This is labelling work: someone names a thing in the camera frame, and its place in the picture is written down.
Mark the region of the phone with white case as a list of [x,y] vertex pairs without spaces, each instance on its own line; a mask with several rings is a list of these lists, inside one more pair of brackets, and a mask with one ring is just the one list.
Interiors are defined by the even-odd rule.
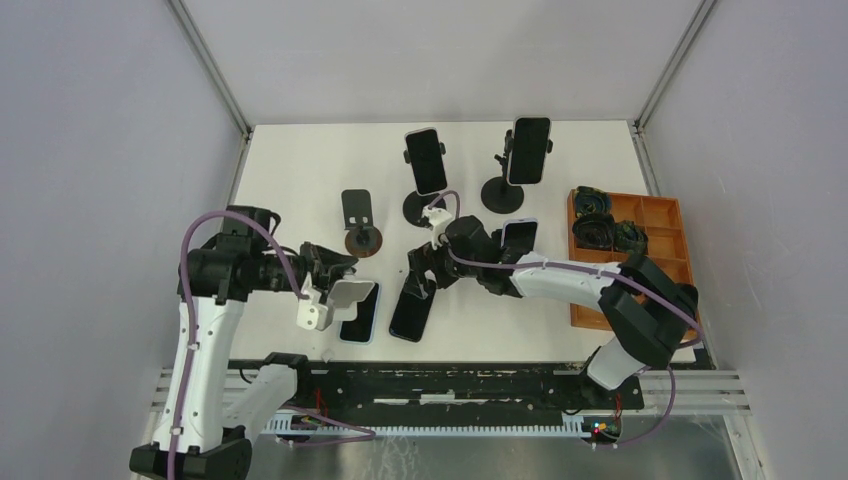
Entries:
[[389,324],[389,334],[408,342],[419,342],[428,322],[436,290],[437,286],[433,281],[429,281],[425,287],[425,298],[402,290]]

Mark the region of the silver folding phone stand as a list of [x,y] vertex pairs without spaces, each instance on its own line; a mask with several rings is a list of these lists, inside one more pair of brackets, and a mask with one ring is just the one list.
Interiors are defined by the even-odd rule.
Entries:
[[401,273],[404,275],[403,285],[411,285],[413,280],[415,279],[415,270],[413,261],[410,258],[407,258],[407,264],[402,269]]

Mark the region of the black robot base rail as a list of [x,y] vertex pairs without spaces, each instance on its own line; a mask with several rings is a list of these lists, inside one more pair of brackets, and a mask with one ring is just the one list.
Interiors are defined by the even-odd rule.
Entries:
[[644,407],[630,377],[607,391],[565,363],[307,361],[291,404],[362,427],[555,426]]

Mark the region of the phone with light blue case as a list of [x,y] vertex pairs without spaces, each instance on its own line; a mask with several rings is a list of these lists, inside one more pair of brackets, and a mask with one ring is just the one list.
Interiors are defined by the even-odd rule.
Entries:
[[357,303],[354,319],[343,322],[340,327],[339,339],[342,342],[368,344],[372,341],[380,292],[381,286],[376,283],[366,299]]

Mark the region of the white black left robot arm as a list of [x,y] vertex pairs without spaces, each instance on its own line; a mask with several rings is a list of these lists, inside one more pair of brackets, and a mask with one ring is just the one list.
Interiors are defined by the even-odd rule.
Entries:
[[286,403],[314,394],[307,357],[272,353],[232,403],[224,400],[231,347],[247,301],[257,291],[292,293],[298,327],[323,331],[346,319],[374,289],[355,278],[357,260],[313,243],[284,249],[273,236],[280,216],[231,205],[214,213],[220,231],[180,249],[179,335],[168,396],[147,444],[132,450],[130,470],[148,479],[243,479],[254,443]]

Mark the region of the wooden-base black plate stand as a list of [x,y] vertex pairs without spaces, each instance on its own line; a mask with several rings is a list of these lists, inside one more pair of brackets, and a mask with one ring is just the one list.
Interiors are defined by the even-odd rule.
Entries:
[[376,255],[382,248],[383,237],[374,224],[373,205],[366,189],[346,189],[341,192],[345,224],[345,248],[357,258]]

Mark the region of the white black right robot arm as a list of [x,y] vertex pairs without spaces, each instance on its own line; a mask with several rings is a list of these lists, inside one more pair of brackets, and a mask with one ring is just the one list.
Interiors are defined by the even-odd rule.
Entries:
[[425,208],[424,216],[431,238],[409,251],[403,293],[428,300],[473,279],[496,296],[558,300],[604,316],[613,337],[589,357],[577,382],[591,408],[606,406],[630,377],[668,367],[678,349],[702,338],[697,289],[673,281],[644,255],[619,263],[552,260],[525,242],[508,244],[504,231],[487,232],[473,215]]

